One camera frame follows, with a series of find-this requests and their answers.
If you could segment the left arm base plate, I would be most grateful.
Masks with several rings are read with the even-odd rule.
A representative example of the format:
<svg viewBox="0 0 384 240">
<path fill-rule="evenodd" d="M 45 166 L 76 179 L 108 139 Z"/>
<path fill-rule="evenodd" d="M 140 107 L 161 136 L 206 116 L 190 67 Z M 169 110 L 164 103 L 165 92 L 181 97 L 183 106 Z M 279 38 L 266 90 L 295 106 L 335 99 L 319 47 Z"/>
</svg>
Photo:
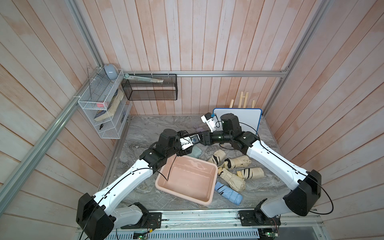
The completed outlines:
<svg viewBox="0 0 384 240">
<path fill-rule="evenodd" d="M 135 225 L 125 225 L 121 229 L 159 229 L 162 224 L 162 213 L 153 212 L 144 214 Z"/>
</svg>

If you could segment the blue umbrella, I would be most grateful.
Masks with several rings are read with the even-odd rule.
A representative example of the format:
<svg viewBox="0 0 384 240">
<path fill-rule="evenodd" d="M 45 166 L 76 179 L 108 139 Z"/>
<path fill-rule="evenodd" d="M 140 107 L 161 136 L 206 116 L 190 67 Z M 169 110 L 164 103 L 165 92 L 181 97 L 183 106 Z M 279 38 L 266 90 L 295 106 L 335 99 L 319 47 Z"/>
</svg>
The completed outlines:
<svg viewBox="0 0 384 240">
<path fill-rule="evenodd" d="M 236 192 L 235 190 L 220 182 L 216 182 L 215 191 L 218 192 L 218 194 L 222 197 L 229 200 L 231 203 L 235 204 L 236 206 L 239 206 L 243 200 L 243 196 L 240 193 Z"/>
</svg>

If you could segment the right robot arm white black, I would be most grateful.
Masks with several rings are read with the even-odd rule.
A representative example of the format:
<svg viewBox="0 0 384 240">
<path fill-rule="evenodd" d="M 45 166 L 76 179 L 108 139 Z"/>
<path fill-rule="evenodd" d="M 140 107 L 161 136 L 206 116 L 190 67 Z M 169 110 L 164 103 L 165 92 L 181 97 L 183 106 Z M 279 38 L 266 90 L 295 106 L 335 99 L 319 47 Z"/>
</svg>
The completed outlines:
<svg viewBox="0 0 384 240">
<path fill-rule="evenodd" d="M 269 169 L 290 189 L 286 195 L 264 199 L 255 207 L 255 218 L 260 223 L 290 212 L 305 217 L 311 211 L 321 197 L 322 176 L 319 172 L 308 172 L 296 166 L 269 148 L 256 133 L 243 131 L 238 117 L 232 113 L 222 115 L 220 120 L 207 113 L 201 119 L 209 130 L 199 134 L 200 144 L 229 143 L 233 149 Z"/>
</svg>

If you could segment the plain beige umbrella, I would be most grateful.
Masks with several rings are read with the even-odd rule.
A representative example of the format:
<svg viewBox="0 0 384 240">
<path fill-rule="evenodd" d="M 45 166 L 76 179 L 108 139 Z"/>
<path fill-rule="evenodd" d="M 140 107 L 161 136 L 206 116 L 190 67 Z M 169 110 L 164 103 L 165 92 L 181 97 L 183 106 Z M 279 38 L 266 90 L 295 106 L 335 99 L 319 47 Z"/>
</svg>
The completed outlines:
<svg viewBox="0 0 384 240">
<path fill-rule="evenodd" d="M 246 189 L 245 180 L 231 173 L 227 169 L 218 168 L 218 175 L 220 176 L 221 179 L 223 179 L 226 183 L 228 183 L 229 186 L 236 192 L 240 193 Z"/>
</svg>

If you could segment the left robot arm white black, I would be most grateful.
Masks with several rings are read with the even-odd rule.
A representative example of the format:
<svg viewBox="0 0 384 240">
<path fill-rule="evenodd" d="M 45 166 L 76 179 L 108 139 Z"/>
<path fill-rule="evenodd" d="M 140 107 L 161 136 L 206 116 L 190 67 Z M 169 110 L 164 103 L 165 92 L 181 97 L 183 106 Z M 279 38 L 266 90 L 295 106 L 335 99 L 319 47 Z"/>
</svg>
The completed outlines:
<svg viewBox="0 0 384 240">
<path fill-rule="evenodd" d="M 159 171 L 172 156 L 191 153 L 196 143 L 183 131 L 165 129 L 159 140 L 145 150 L 139 159 L 119 178 L 94 195 L 85 193 L 78 202 L 76 222 L 81 235 L 88 240 L 103 240 L 113 230 L 147 223 L 148 210 L 140 203 L 118 208 L 119 203 L 139 184 Z"/>
</svg>

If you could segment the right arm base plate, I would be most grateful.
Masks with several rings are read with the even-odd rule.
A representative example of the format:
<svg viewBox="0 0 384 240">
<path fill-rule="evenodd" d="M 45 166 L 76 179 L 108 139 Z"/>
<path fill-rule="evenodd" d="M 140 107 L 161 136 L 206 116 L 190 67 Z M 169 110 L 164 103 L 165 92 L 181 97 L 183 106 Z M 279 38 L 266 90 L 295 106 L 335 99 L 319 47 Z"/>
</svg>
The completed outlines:
<svg viewBox="0 0 384 240">
<path fill-rule="evenodd" d="M 275 226 L 281 225 L 281 220 L 278 216 L 273 218 L 267 217 L 260 211 L 255 210 L 242 210 L 238 212 L 238 218 L 243 227 L 251 226 Z"/>
</svg>

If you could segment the pink plastic storage box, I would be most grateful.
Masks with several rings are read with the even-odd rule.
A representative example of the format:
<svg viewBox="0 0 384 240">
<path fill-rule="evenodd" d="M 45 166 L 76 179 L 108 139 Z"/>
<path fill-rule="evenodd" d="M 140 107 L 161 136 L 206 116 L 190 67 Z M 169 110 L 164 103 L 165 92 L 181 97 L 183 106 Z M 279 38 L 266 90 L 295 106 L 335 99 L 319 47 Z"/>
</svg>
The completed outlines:
<svg viewBox="0 0 384 240">
<path fill-rule="evenodd" d="M 204 206 L 212 203 L 217 165 L 189 156 L 173 155 L 160 173 L 155 182 L 158 190 Z"/>
</svg>

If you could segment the beige umbrella black stripes small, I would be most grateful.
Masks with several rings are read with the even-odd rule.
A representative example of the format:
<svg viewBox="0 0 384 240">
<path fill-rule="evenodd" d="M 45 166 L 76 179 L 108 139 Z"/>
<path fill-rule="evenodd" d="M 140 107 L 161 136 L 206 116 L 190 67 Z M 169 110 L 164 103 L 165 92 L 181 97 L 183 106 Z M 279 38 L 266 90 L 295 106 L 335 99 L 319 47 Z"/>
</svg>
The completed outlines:
<svg viewBox="0 0 384 240">
<path fill-rule="evenodd" d="M 226 159 L 226 157 L 227 157 L 227 154 L 223 150 L 217 150 L 208 159 L 208 162 L 215 164 L 217 167 L 220 167 L 223 164 L 223 161 Z"/>
</svg>

